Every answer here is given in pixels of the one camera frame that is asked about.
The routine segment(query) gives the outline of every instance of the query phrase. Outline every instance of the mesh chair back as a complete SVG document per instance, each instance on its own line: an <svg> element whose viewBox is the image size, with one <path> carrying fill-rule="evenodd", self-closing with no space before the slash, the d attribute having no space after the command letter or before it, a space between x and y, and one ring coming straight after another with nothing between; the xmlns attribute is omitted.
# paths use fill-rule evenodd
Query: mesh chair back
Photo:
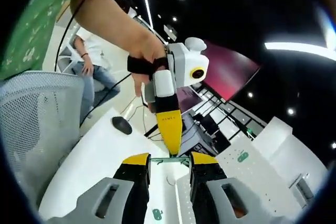
<svg viewBox="0 0 336 224"><path fill-rule="evenodd" d="M0 84L0 137L8 163L32 203L79 139L83 80L28 71Z"/></svg>

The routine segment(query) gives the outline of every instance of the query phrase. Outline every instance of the white table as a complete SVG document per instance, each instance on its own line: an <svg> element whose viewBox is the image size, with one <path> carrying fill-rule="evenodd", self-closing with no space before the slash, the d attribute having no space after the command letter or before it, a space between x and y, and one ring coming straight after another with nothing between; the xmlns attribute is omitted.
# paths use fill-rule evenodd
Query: white table
<svg viewBox="0 0 336 224"><path fill-rule="evenodd" d="M169 156L134 127L130 135L115 129L110 121L113 116L119 114L112 108L79 141L54 175L39 207L43 219L62 217L74 210L78 197L101 179L113 177L127 157L140 153ZM153 209L163 211L160 223L179 222L175 186L167 181L174 182L187 173L188 168L177 163L152 163L145 224L157 223Z"/></svg>

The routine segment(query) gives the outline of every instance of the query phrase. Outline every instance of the white wall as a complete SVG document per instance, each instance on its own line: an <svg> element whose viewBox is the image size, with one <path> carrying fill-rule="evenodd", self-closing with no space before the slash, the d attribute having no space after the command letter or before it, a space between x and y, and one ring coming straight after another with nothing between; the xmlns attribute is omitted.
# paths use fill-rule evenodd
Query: white wall
<svg viewBox="0 0 336 224"><path fill-rule="evenodd" d="M314 194L327 174L323 163L293 135L285 139L269 162L288 185L302 174Z"/></svg>
<svg viewBox="0 0 336 224"><path fill-rule="evenodd" d="M291 133L292 127L273 117L263 131L253 140L252 145L265 159L269 160Z"/></svg>

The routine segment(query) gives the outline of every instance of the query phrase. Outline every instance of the jeans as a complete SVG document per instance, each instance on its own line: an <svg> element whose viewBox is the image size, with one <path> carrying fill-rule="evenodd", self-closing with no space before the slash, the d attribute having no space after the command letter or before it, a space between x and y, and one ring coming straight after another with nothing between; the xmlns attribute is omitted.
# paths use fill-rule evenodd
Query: jeans
<svg viewBox="0 0 336 224"><path fill-rule="evenodd" d="M108 93L108 95L104 98L104 100L99 104L102 105L105 102L109 101L113 97L115 97L120 92L120 87L115 86L113 90L110 89L117 83L114 77L110 74L110 72L101 66L94 66L93 75L83 75L84 62L78 62L72 69L76 75L81 76L84 80L84 92L82 98L82 105L80 109L80 121L82 122L85 119L85 116L89 113L92 107L98 105L101 99ZM101 82L105 86L102 91L98 91L95 93L95 89L93 86L93 80L97 80Z"/></svg>

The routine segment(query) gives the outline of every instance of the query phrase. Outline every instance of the white t-shirt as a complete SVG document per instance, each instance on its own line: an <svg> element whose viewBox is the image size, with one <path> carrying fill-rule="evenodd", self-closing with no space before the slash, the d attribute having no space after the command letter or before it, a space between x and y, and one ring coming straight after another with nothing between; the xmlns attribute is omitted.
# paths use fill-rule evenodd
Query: white t-shirt
<svg viewBox="0 0 336 224"><path fill-rule="evenodd" d="M97 37L95 35L84 28L80 27L76 33L78 37L80 37L85 46L85 50L88 53L92 64L96 66L103 66L103 58L102 58L102 50L101 45ZM84 61L80 56L75 56L77 61Z"/></svg>

